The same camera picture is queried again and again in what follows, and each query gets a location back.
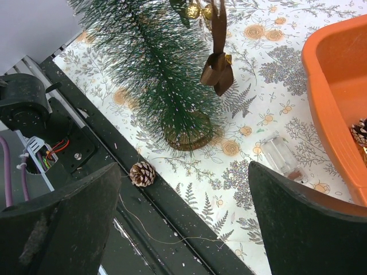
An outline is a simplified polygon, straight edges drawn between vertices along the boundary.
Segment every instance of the wire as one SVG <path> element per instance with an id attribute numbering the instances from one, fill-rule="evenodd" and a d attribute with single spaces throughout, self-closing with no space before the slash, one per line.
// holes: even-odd
<path id="1" fill-rule="evenodd" d="M 121 203 L 122 203 L 122 205 L 123 205 L 123 207 L 125 208 L 125 210 L 130 214 L 130 215 L 132 215 L 135 219 L 137 219 L 138 220 L 138 222 L 140 223 L 140 225 L 143 227 L 143 230 L 144 230 L 144 232 L 148 235 L 148 237 L 149 238 L 151 238 L 153 241 L 156 241 L 156 242 L 159 242 L 159 243 L 164 243 L 164 244 L 166 244 L 166 245 L 175 245 L 175 244 L 177 244 L 177 243 L 180 243 L 180 242 L 183 242 L 184 240 L 186 240 L 186 239 L 203 239 L 203 240 L 206 240 L 206 241 L 209 241 L 209 242 L 222 242 L 223 244 L 224 244 L 224 241 L 223 240 L 221 240 L 221 239 L 208 239 L 208 238 L 202 238 L 202 237 L 185 237 L 185 238 L 182 238 L 181 240 L 179 240 L 179 241 L 177 241 L 177 242 L 162 242 L 162 241 L 160 241 L 160 240 L 158 240 L 158 239 L 155 239 L 155 238 L 153 238 L 152 237 L 152 235 L 150 235 L 150 233 L 145 229 L 145 226 L 144 226 L 144 224 L 143 224 L 143 222 L 134 214 L 134 213 L 132 213 L 130 210 L 128 210 L 127 208 L 126 208 L 126 205 L 125 205 L 125 203 L 124 203 L 124 201 L 122 200 L 122 197 L 121 197 L 121 194 L 119 194 L 119 197 L 120 197 L 120 201 L 121 201 Z"/>
<path id="2" fill-rule="evenodd" d="M 50 169 L 49 165 L 47 164 L 46 157 L 43 157 L 42 159 L 43 159 L 43 161 L 44 161 L 44 163 L 45 163 L 45 165 L 46 165 L 47 169 Z"/>
<path id="3" fill-rule="evenodd" d="M 46 156 L 46 163 L 48 166 L 51 166 L 50 163 L 48 162 L 48 160 L 51 160 L 50 156 L 54 153 L 58 153 L 58 152 L 61 152 L 62 150 L 64 150 L 65 148 L 67 148 L 67 146 L 69 145 L 70 143 L 70 140 L 68 140 L 66 142 L 65 145 L 63 145 L 61 148 L 58 148 L 56 149 L 57 147 L 59 147 L 60 145 L 62 145 L 63 143 L 65 142 L 65 139 L 63 139 L 61 142 L 57 143 L 54 147 L 52 147 L 52 149 L 47 153 L 47 156 Z"/>
<path id="4" fill-rule="evenodd" d="M 27 158 L 28 158 L 27 156 L 22 157 L 21 172 L 22 172 L 22 188 L 23 188 L 24 200 L 29 201 L 29 193 L 28 193 L 28 186 L 27 186 L 27 173 L 26 173 Z"/>
<path id="5" fill-rule="evenodd" d="M 68 140 L 67 143 L 62 146 L 60 149 L 54 150 L 53 153 L 59 153 L 61 152 L 63 149 L 67 148 L 67 146 L 69 145 L 70 141 Z"/>
<path id="6" fill-rule="evenodd" d="M 46 172 L 47 171 L 47 166 L 42 158 L 42 154 L 40 151 L 37 152 L 37 157 L 38 157 L 38 160 L 41 162 L 41 165 L 42 165 L 42 168 L 44 169 L 44 171 Z"/>
<path id="7" fill-rule="evenodd" d="M 6 201 L 6 207 L 9 207 L 13 205 L 13 194 L 11 193 L 10 149 L 6 140 L 2 136 L 0 136 L 0 143 L 4 150 L 5 201 Z"/>

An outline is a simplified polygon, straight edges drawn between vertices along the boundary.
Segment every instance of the screw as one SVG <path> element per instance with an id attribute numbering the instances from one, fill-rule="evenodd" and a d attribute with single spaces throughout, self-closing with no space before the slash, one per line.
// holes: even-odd
<path id="1" fill-rule="evenodd" d="M 76 160 L 81 160 L 81 154 L 80 154 L 80 153 L 76 153 L 76 154 L 74 155 L 74 158 L 75 158 Z"/>

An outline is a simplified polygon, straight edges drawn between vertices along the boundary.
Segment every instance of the orange basin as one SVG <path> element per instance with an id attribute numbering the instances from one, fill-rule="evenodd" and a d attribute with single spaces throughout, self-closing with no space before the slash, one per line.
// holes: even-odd
<path id="1" fill-rule="evenodd" d="M 367 168 L 350 134 L 367 117 L 367 15 L 323 27 L 306 41 L 311 114 L 354 202 L 367 206 Z"/>

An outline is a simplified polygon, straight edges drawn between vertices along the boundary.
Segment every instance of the tree base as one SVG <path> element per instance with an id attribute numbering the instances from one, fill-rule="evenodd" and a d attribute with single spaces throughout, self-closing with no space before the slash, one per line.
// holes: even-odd
<path id="1" fill-rule="evenodd" d="M 200 135 L 199 133 L 197 133 L 196 135 L 192 134 L 192 136 L 190 136 L 190 139 L 186 133 L 182 133 L 177 138 L 177 134 L 174 131 L 164 129 L 165 140 L 170 147 L 178 151 L 194 151 L 206 146 L 213 139 L 213 126 L 210 123 L 209 116 L 198 111 L 195 111 L 194 114 L 202 120 L 201 123 L 204 124 L 203 128 L 206 127 L 207 129 L 209 129 L 208 133 L 206 135 Z"/>

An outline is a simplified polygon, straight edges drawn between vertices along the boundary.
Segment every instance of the red wire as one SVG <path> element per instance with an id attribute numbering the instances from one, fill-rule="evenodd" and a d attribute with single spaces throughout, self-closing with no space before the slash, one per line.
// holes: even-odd
<path id="1" fill-rule="evenodd" d="M 54 154 L 54 153 L 58 153 L 58 152 L 62 151 L 63 149 L 65 149 L 69 145 L 70 140 L 68 140 L 67 143 L 64 146 L 62 146 L 61 148 L 55 150 L 55 148 L 57 148 L 58 146 L 63 144 L 63 142 L 65 142 L 65 140 L 62 140 L 61 142 L 57 143 L 54 147 L 52 147 L 51 151 L 49 151 L 46 158 L 52 160 L 51 155 Z"/>
<path id="2" fill-rule="evenodd" d="M 53 153 L 59 153 L 59 152 L 61 152 L 63 149 L 67 148 L 67 146 L 69 145 L 69 143 L 70 143 L 70 140 L 68 140 L 67 143 L 64 146 L 62 146 L 60 149 L 57 149 L 57 150 L 53 151 Z"/>

